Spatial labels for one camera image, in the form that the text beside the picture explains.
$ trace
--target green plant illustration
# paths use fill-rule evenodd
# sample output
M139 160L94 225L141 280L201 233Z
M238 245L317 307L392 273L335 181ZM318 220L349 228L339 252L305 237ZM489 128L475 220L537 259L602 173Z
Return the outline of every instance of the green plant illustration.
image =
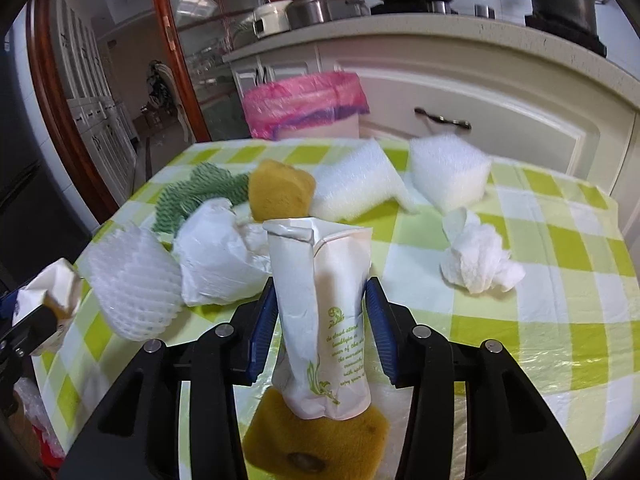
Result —
M332 306L329 310L328 310L328 314L329 317L331 317L332 319L329 321L329 328L331 328L332 326L336 326L338 323L340 323L341 321L344 321L344 314L342 313L342 311L336 307L336 306Z
M329 397L331 402L338 406L340 401L336 399L334 393L327 388L331 386L331 383L329 381L318 381L318 368L320 368L320 356L318 356L318 364L316 366L309 361L309 366L306 367L306 378L309 381L309 389L316 395Z

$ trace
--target pink trash bag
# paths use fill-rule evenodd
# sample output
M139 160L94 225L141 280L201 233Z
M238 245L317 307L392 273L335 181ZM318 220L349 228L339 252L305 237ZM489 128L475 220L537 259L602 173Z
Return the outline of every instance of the pink trash bag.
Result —
M354 114L368 114L360 78L351 72L323 72L267 83L242 100L251 136L277 140L295 130L327 126Z

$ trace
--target rice cooker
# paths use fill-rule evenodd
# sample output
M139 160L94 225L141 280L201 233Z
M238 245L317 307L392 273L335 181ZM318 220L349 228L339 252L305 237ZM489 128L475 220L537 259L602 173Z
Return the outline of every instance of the rice cooker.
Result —
M258 38L264 38L278 32L290 30L289 19L285 9L291 0L280 0L264 4L254 9L254 33Z

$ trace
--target cabinet handle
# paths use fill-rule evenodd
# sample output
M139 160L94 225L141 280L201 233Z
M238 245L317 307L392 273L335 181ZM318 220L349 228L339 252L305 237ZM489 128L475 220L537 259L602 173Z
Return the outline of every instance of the cabinet handle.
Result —
M169 50L175 52L175 36L174 30L171 28L171 22L168 16L162 17L162 23L164 24L164 34L166 35L167 43L169 44Z
M422 116L430 118L435 123L453 124L454 126L458 126L458 127L462 128L463 130L471 130L471 123L469 121L461 121L461 120L457 120L457 119L447 119L447 118L444 118L441 115L429 114L424 110L424 108L420 108L420 107L415 107L414 108L414 112L417 115L422 115Z

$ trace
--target checkered tablecloth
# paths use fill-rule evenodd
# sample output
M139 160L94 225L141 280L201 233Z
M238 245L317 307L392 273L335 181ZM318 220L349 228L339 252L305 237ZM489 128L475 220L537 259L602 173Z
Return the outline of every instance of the checkered tablecloth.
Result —
M410 186L407 145L381 144ZM261 159L274 158L313 173L357 145L354 140L329 139L196 144L140 189L94 242L127 222L151 226L162 188L187 178L200 162L239 172L251 171ZM353 222L373 228L373 273L382 280L389 300L410 307L417 322L452 341L471 345L488 338L502 341L543 394L588 476L593 477L640 413L640 293L618 229L616 203L585 182L495 159L486 195L472 209L482 222L495 225L513 259L525 267L526 277L511 292L472 297L443 281L439 262L448 243L442 216L410 190L419 204L418 214L406 214L395 202L387 202ZM90 280L82 256L77 264ZM233 310L233 305L185 308L162 338L168 344L193 340L214 324L229 320ZM388 381L367 333L367 377L372 391L377 391L378 386L386 388ZM279 339L276 332L258 384L236 389L242 432L270 382ZM85 282L82 307L62 349L34 359L47 412L65 449L139 348L139 343L111 332ZM401 392L397 401L385 397L390 398L396 403L409 401ZM181 408L188 408L186 395ZM463 426L460 422L456 442L462 442ZM184 422L180 428L183 478L188 476L187 431ZM459 452L454 465L462 470ZM384 471L383 467L380 478L387 478ZM250 475L268 478L253 469Z

